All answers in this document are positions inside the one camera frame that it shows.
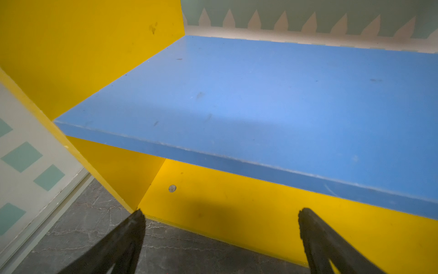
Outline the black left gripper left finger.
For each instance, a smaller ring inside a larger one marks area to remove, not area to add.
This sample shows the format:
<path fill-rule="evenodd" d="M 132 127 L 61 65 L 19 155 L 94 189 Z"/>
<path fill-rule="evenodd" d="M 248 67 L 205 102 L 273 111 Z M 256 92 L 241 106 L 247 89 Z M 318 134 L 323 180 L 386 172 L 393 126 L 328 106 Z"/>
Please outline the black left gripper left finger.
<path fill-rule="evenodd" d="M 146 232 L 141 210 L 133 212 L 80 258 L 62 269 L 62 274 L 133 274 Z"/>

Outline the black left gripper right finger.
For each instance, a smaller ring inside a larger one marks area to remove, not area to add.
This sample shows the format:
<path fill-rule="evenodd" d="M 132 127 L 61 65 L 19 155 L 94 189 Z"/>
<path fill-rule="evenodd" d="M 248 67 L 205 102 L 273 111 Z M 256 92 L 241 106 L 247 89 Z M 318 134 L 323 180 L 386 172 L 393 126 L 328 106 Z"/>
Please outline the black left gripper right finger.
<path fill-rule="evenodd" d="M 314 211 L 298 214 L 300 237 L 312 274 L 382 274 L 383 271 L 332 229 Z"/>

